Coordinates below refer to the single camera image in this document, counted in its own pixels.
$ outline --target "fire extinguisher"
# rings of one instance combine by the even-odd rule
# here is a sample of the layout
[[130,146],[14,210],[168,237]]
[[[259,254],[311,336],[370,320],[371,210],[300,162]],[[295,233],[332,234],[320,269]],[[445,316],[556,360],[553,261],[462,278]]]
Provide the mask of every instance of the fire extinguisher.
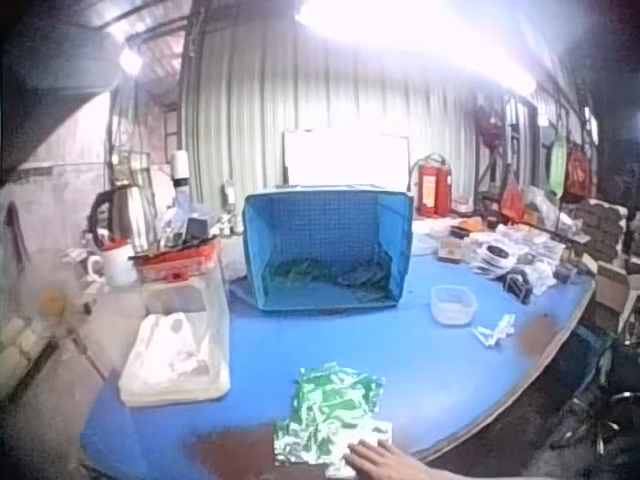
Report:
[[418,202],[416,212],[422,217],[446,217],[451,211],[451,168],[445,158],[431,153],[418,160]]

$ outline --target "lamp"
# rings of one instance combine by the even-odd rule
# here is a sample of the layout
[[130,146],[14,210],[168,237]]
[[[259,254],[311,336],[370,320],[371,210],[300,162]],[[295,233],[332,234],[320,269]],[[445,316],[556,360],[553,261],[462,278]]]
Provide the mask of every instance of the lamp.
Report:
[[129,75],[136,76],[142,68],[142,58],[128,47],[125,47],[120,54],[120,66]]

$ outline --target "white container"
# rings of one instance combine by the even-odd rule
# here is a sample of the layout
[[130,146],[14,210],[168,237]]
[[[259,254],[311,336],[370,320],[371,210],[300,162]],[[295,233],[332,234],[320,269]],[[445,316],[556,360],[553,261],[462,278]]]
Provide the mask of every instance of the white container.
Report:
[[[94,282],[106,282],[112,287],[126,287],[138,281],[138,271],[129,258],[134,255],[130,243],[110,248],[87,259],[88,277]],[[96,273],[95,265],[102,267],[104,276]]]
[[442,325],[466,325],[478,308],[468,288],[443,285],[431,289],[431,313]]
[[[180,283],[155,282],[142,286],[147,313],[118,386],[129,407],[211,400],[229,390],[229,307],[219,264],[209,273]],[[195,343],[208,369],[202,374],[150,382],[142,377],[142,356],[148,347],[157,316],[185,315],[189,340]]]

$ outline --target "hand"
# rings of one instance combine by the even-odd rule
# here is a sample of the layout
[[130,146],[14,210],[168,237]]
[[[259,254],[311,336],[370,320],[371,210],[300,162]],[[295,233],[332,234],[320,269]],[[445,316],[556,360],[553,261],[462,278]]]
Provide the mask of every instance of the hand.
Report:
[[434,480],[431,470],[387,442],[371,445],[361,440],[349,445],[345,461],[370,480]]

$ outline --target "whiteboard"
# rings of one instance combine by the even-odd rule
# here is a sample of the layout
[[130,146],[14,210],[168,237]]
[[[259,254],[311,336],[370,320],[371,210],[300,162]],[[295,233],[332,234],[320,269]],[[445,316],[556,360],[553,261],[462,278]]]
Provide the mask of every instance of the whiteboard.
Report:
[[360,130],[297,130],[284,134],[290,185],[377,185],[406,191],[409,139]]

